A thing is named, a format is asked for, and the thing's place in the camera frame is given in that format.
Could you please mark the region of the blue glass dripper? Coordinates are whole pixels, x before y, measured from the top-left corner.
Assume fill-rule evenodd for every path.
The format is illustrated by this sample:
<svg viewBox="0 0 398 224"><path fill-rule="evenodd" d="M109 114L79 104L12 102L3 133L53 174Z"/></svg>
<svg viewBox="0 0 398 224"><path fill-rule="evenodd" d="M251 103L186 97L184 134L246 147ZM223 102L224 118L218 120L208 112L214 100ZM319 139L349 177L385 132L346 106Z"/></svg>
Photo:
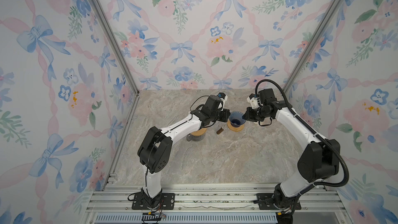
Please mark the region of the blue glass dripper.
<svg viewBox="0 0 398 224"><path fill-rule="evenodd" d="M232 127L239 128L245 124L246 120L244 119L244 114L242 112L234 111L229 117L229 122Z"/></svg>

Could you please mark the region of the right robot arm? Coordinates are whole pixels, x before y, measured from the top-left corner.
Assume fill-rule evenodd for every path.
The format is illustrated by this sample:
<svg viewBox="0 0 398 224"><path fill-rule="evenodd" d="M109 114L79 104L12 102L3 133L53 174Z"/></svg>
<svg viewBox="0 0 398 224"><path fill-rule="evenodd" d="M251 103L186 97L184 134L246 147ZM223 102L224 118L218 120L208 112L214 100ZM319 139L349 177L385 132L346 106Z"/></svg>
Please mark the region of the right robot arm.
<svg viewBox="0 0 398 224"><path fill-rule="evenodd" d="M292 207L301 195L339 173L340 144L314 130L288 102L278 100L272 89L252 93L247 102L250 106L244 114L246 121L265 126L264 120L276 120L285 126L303 149L296 172L275 187L273 196L263 201L265 204L278 209Z"/></svg>

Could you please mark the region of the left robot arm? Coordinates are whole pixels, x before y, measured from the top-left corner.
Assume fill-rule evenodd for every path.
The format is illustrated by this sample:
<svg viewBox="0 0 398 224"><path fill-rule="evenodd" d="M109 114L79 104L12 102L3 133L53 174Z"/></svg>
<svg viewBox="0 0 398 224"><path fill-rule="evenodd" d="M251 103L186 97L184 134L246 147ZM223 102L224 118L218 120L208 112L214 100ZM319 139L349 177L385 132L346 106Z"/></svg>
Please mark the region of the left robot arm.
<svg viewBox="0 0 398 224"><path fill-rule="evenodd" d="M210 128L216 122L227 122L230 116L230 110L224 106L227 99L222 92L209 95L205 104L191 110L183 120L165 128L152 127L148 130L137 152L145 174L141 194L148 203L154 205L161 199L161 171L170 159L173 145L193 132Z"/></svg>

